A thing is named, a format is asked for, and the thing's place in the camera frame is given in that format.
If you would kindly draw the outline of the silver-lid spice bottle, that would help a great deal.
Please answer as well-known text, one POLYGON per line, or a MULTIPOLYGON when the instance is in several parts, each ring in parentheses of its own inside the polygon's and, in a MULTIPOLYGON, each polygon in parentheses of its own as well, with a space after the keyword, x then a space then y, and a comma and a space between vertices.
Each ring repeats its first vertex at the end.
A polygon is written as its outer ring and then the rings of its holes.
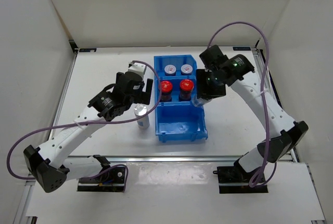
POLYGON ((134 114, 137 118, 137 124, 140 129, 147 129, 150 126, 148 109, 144 104, 137 104, 134 107, 134 114))
POLYGON ((203 107, 205 104, 211 102, 212 99, 203 99, 203 98, 198 98, 197 96, 195 96, 195 97, 193 97, 193 99, 191 101, 195 107, 203 107))

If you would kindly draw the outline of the red-lid sauce jar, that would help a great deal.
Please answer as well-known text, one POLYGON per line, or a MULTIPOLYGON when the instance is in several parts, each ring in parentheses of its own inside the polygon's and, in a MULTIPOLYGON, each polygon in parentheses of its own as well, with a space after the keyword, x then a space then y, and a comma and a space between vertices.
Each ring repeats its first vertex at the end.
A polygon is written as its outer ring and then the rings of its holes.
POLYGON ((172 101, 173 84, 170 81, 161 82, 161 102, 172 101))
POLYGON ((194 89, 194 82, 189 79, 181 80, 180 82, 180 94, 179 99, 180 101, 190 101, 191 100, 191 94, 194 89))

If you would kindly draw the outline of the grey-lid dark jar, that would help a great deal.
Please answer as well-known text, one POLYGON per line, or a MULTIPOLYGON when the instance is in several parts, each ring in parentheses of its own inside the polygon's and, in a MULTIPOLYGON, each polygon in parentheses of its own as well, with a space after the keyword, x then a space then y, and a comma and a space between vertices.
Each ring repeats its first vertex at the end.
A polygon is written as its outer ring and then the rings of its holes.
POLYGON ((189 64, 184 64, 181 66, 181 74, 182 75, 192 75, 193 67, 189 64))
POLYGON ((176 75, 176 66, 168 64, 164 67, 164 73, 166 76, 175 76, 176 75))

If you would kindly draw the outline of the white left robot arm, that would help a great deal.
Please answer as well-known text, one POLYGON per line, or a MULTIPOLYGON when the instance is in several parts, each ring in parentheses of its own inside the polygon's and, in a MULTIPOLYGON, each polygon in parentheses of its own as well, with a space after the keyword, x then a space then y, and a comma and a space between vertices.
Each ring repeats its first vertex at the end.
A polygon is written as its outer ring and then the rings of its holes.
POLYGON ((46 193, 57 190, 66 181, 81 179, 103 183, 109 180, 116 166, 100 155, 84 157, 77 161, 69 155, 87 138, 114 118, 122 115, 132 104, 150 103, 153 80, 144 80, 134 72, 119 72, 116 82, 107 85, 78 116, 77 121, 63 127, 56 137, 37 148, 29 145, 23 154, 28 170, 46 193))

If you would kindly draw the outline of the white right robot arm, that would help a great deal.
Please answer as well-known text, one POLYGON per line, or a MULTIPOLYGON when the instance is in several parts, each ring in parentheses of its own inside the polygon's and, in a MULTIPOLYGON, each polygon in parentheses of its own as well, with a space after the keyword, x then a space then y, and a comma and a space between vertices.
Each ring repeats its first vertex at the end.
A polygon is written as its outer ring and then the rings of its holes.
POLYGON ((197 93, 193 105, 201 107, 226 95, 226 87, 236 92, 265 129, 265 139, 241 156, 228 177, 246 182, 261 177, 267 163, 276 163, 293 149, 309 127, 288 115, 260 82, 260 76, 244 55, 228 58, 222 52, 200 54, 204 69, 196 71, 197 93))

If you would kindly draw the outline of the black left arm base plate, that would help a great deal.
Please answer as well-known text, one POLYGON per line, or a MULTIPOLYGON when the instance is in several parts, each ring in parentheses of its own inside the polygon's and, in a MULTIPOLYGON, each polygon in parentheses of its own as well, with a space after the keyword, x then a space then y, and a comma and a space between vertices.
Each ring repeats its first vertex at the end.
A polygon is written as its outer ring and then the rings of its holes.
POLYGON ((78 192, 125 192, 129 169, 125 164, 110 166, 110 170, 96 178, 80 179, 78 192))

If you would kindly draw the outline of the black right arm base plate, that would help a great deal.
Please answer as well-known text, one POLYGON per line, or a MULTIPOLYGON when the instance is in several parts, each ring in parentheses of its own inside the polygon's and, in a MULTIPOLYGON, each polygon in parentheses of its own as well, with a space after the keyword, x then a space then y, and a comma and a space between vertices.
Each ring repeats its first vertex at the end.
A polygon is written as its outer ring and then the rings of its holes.
POLYGON ((254 172, 243 173, 235 166, 219 166, 212 173, 217 176, 220 194, 268 193, 267 186, 261 186, 265 176, 261 177, 255 187, 249 186, 254 172))

